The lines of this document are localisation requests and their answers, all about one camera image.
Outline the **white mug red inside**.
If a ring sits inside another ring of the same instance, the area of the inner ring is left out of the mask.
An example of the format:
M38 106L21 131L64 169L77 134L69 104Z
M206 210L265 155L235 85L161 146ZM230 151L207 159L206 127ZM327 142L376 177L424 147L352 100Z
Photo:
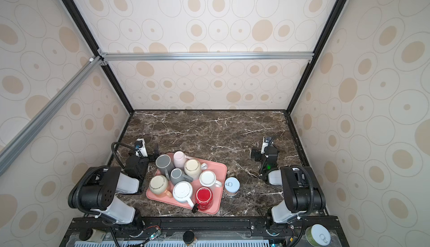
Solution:
M223 187L223 184L217 180L216 174L211 170L203 171L199 176L199 182L203 187L213 190Z

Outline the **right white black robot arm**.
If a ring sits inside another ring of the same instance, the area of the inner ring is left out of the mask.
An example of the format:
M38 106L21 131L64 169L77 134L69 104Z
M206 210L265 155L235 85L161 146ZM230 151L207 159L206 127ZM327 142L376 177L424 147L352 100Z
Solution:
M324 193L309 166L279 167L279 151L274 146L253 148L250 158L260 163L258 178L268 185L282 187L284 199L268 210L269 223L291 223L326 206Z

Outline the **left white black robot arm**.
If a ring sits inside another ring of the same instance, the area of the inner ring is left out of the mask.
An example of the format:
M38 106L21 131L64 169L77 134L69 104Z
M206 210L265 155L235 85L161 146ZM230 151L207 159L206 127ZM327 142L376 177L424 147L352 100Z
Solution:
M143 226L138 209L127 205L116 195L141 194L151 156L143 138L134 146L111 144L119 166L90 167L68 196L68 205L87 215L116 225Z

